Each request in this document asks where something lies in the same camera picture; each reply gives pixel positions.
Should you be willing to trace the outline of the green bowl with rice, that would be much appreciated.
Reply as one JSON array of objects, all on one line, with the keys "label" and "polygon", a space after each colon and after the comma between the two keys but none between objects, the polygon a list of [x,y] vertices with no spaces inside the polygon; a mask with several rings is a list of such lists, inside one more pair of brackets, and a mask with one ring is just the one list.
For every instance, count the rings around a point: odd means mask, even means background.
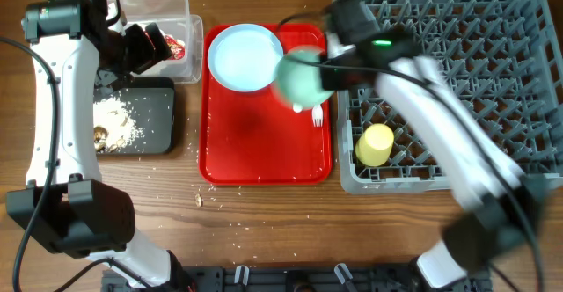
[{"label": "green bowl with rice", "polygon": [[310,110],[334,94],[334,91],[322,87],[320,68],[291,60],[291,57],[295,57],[304,62],[320,63],[322,53],[318,47],[294,47],[278,62],[273,92],[284,105]]}]

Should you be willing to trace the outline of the white plastic spoon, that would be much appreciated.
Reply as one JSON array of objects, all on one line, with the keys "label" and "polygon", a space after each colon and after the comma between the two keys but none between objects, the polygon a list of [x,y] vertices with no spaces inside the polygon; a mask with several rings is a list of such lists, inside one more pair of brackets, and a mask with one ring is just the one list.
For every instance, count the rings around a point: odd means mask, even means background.
[{"label": "white plastic spoon", "polygon": [[293,105],[293,111],[294,111],[295,113],[300,113],[300,112],[303,111],[303,107],[302,107],[301,105],[294,104],[294,105]]}]

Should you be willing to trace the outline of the light blue plate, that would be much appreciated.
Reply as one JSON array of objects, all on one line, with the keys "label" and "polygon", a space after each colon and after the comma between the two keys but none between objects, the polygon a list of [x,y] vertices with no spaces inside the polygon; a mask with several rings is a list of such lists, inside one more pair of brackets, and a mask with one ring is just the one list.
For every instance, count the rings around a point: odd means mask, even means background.
[{"label": "light blue plate", "polygon": [[208,69],[224,88],[254,92],[268,87],[284,55],[278,37],[264,26],[237,24],[222,30],[208,48]]}]

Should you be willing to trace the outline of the white plastic fork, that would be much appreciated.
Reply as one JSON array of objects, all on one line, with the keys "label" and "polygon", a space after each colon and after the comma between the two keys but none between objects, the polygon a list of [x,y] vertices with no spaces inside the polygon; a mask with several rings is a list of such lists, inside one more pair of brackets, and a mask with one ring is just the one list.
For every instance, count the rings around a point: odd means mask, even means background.
[{"label": "white plastic fork", "polygon": [[313,126],[321,128],[324,124],[324,111],[321,105],[315,105],[311,110]]}]

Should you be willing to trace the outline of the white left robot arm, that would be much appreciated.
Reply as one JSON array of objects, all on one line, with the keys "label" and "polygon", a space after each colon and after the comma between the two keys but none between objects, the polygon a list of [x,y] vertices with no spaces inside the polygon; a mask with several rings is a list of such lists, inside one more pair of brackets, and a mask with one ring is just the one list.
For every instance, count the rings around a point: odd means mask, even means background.
[{"label": "white left robot arm", "polygon": [[34,151],[26,187],[7,194],[7,213],[24,235],[11,284],[20,273],[29,240],[51,253],[105,264],[132,288],[178,291],[189,279],[172,252],[135,226],[127,193],[101,181],[94,149],[93,92],[99,47],[87,33],[47,33],[25,46],[4,39],[33,58],[36,77]]}]

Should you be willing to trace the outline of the yellow plastic cup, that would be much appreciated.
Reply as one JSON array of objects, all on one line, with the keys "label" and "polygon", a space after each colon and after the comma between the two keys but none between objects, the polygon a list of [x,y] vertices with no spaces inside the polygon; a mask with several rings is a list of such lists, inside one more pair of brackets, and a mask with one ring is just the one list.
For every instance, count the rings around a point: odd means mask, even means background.
[{"label": "yellow plastic cup", "polygon": [[393,144],[393,131],[384,124],[373,124],[357,141],[355,155],[362,164],[378,167],[387,162]]}]

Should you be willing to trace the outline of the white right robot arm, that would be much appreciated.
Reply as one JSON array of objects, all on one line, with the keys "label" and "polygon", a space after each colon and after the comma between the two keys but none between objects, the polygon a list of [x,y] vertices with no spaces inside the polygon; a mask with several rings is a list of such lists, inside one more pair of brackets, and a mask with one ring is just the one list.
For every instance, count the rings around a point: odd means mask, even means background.
[{"label": "white right robot arm", "polygon": [[549,194],[541,175],[529,175],[489,138],[437,70],[420,53],[357,49],[330,52],[321,61],[330,89],[373,88],[422,140],[464,213],[442,230],[440,240],[415,260],[430,288],[446,288],[527,244],[537,290],[545,268],[537,233]]}]

